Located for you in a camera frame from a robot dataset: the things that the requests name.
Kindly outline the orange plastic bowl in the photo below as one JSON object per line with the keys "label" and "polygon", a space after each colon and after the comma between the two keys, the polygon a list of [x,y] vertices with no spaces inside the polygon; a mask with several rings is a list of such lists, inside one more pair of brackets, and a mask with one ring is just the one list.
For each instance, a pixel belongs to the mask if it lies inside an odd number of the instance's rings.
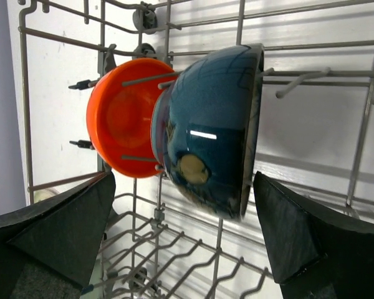
{"label": "orange plastic bowl", "polygon": [[94,86],[86,112],[90,140],[115,171],[132,178],[158,174],[151,148],[153,109],[158,84],[176,79],[173,69],[152,58],[125,62]]}

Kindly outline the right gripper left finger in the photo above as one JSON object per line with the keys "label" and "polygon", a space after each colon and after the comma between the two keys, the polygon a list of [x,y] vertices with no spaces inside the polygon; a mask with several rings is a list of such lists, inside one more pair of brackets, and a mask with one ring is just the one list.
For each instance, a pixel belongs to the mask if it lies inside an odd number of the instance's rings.
{"label": "right gripper left finger", "polygon": [[0,215],[0,298],[80,298],[115,196],[112,172]]}

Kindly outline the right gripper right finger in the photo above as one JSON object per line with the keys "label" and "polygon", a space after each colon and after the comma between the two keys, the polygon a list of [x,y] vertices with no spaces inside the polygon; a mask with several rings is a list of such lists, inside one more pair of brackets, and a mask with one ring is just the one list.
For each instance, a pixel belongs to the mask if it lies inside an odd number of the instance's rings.
{"label": "right gripper right finger", "polygon": [[284,298],[374,298],[374,224],[256,173],[257,215]]}

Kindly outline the blue floral ceramic bowl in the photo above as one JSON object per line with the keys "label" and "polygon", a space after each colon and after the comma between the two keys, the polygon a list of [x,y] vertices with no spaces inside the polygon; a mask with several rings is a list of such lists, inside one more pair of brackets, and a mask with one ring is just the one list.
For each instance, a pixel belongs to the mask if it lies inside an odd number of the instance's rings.
{"label": "blue floral ceramic bowl", "polygon": [[262,44],[234,45],[192,63],[158,98],[151,147],[180,194],[240,222],[251,191],[264,70]]}

